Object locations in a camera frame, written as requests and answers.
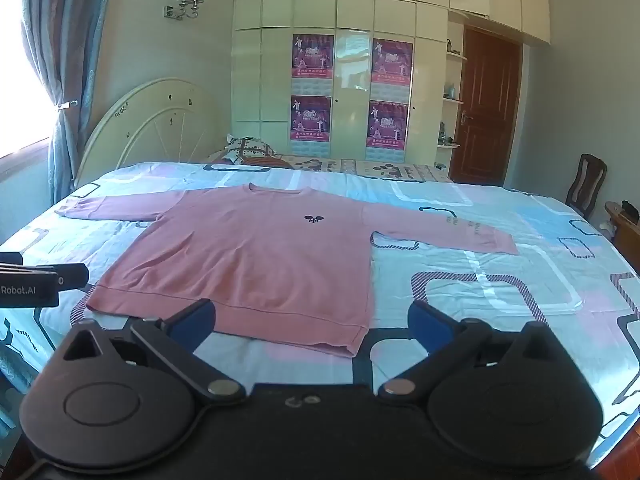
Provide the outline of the pink long-sleeve sweater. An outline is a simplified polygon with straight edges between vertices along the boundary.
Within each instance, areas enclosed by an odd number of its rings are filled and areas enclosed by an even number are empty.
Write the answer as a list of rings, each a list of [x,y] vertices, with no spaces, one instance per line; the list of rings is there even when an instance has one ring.
[[[94,286],[93,310],[165,319],[207,299],[218,332],[340,356],[354,356],[370,327],[373,234],[483,254],[516,251],[512,236],[491,226],[313,188],[107,196],[58,212],[145,224]]]

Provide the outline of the patterned pastel bed sheet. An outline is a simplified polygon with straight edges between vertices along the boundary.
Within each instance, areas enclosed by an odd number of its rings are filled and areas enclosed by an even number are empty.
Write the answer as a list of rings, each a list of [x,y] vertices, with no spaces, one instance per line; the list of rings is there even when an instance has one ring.
[[[550,197],[494,186],[398,182],[287,169],[142,162],[83,186],[102,197],[255,183],[315,188],[489,224],[512,235],[518,253],[482,255],[375,235],[372,328],[355,359],[215,334],[198,357],[247,387],[258,382],[377,387],[416,364],[425,350],[409,335],[408,310],[424,300],[452,318],[498,330],[547,323],[596,393],[604,423],[590,456],[600,464],[639,419],[639,279],[593,226]]]

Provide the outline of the cream round headboard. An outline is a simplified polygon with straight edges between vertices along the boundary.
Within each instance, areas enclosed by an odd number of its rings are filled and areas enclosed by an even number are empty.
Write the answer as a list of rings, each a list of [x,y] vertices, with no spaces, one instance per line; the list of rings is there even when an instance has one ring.
[[[226,143],[214,99],[180,78],[160,78],[120,98],[93,129],[74,187],[140,162],[204,162]]]

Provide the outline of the floral beige bed cover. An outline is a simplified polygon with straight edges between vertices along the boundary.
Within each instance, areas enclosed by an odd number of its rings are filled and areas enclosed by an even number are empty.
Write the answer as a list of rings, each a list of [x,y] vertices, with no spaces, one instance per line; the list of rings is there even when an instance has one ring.
[[[293,170],[315,172],[338,172],[339,174],[356,174],[359,177],[393,180],[400,182],[449,182],[450,179],[442,171],[432,166],[404,164],[403,162],[368,162],[367,160],[303,157],[295,155],[277,155],[293,166]],[[209,167],[233,165],[215,154],[206,160]]]

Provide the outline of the patterned pillow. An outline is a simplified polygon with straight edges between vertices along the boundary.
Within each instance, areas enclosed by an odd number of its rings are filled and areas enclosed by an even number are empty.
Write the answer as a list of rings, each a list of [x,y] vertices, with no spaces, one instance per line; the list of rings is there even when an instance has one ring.
[[[248,158],[273,157],[276,151],[267,143],[252,136],[227,136],[222,159],[233,165],[241,165]]]

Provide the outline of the dark wooden chair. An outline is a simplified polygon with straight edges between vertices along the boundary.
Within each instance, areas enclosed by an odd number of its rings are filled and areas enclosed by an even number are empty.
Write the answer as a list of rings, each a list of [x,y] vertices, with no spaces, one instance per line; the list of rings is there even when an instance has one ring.
[[[588,220],[597,203],[608,165],[591,154],[582,154],[576,177],[567,192],[565,203],[585,220]]]

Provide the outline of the wooden side table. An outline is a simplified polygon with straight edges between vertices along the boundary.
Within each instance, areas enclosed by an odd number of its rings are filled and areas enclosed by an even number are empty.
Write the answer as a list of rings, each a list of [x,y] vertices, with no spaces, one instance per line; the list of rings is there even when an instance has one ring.
[[[624,214],[623,207],[618,203],[606,202],[604,209],[610,216],[612,225],[615,226],[613,245],[634,270],[639,272],[639,225],[631,222],[626,214]]]

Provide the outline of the lower right magenta poster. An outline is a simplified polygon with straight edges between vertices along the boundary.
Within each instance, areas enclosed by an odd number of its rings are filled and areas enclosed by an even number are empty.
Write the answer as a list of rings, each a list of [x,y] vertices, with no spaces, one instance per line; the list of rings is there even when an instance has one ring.
[[[408,105],[371,101],[367,125],[367,147],[403,151],[408,130]]]

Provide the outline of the magenta poster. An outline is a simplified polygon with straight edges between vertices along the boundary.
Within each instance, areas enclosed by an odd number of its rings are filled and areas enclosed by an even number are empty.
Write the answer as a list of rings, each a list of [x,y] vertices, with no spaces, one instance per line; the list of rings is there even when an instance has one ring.
[[[408,105],[371,101],[367,125],[367,147],[403,151],[408,130]]]
[[[413,44],[397,40],[373,40],[371,81],[409,87]]]
[[[327,96],[291,96],[293,141],[328,142],[331,130],[331,99]]]
[[[332,79],[334,37],[296,34],[292,39],[294,79]]]

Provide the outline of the lower left magenta poster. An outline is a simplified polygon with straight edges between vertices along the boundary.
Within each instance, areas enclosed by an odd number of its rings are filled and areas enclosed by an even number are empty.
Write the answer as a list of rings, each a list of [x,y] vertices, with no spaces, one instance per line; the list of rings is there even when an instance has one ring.
[[[331,99],[327,96],[291,96],[293,141],[328,142],[331,130]]]

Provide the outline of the blue grey curtain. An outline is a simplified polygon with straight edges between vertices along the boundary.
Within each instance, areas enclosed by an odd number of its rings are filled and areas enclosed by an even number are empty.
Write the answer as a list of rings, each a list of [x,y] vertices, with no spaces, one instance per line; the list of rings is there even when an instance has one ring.
[[[88,143],[108,0],[22,0],[29,63],[56,109],[48,182],[57,203],[72,192]]]

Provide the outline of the brown wooden door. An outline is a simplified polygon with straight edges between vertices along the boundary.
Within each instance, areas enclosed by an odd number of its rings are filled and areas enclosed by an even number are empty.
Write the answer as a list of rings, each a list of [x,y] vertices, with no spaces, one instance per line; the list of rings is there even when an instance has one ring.
[[[460,112],[450,178],[458,183],[502,185],[520,99],[522,46],[493,32],[463,29]]]

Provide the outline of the upper right magenta poster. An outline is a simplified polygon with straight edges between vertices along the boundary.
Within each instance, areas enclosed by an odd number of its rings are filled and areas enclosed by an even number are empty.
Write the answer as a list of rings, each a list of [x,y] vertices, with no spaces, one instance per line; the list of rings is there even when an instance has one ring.
[[[371,81],[409,87],[413,44],[397,40],[373,40]]]

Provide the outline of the cream glossy wardrobe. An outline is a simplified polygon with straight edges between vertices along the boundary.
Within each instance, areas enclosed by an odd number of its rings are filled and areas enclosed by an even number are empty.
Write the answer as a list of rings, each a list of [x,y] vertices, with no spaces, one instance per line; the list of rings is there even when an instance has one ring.
[[[408,162],[436,158],[448,13],[550,39],[549,0],[233,0],[231,131],[284,154]],[[296,34],[332,35],[332,79],[292,77]],[[409,87],[371,81],[373,40],[413,44]],[[293,141],[291,96],[331,99],[328,142]],[[408,105],[403,151],[367,147],[371,101]]]

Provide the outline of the corner open shelves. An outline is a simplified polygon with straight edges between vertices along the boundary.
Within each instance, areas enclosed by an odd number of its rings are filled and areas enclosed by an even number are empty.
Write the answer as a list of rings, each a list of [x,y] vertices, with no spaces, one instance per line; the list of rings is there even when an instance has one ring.
[[[449,174],[452,155],[459,147],[457,128],[463,101],[461,85],[466,56],[464,55],[465,15],[456,11],[448,13],[446,36],[446,76],[442,90],[442,118],[440,118],[435,166]]]

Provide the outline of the upper left magenta poster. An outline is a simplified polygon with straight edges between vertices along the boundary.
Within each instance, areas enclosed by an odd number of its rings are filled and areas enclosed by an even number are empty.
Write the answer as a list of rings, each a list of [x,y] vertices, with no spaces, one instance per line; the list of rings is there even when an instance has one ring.
[[[332,79],[334,37],[296,34],[292,39],[294,79]]]

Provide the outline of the twin-shade wall lamp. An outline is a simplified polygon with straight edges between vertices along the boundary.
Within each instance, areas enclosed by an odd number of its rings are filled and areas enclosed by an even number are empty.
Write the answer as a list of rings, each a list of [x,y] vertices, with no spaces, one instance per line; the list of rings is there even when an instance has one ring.
[[[175,0],[174,3],[166,4],[163,8],[164,18],[182,21],[185,18],[193,20],[200,14],[200,6],[204,0]]]

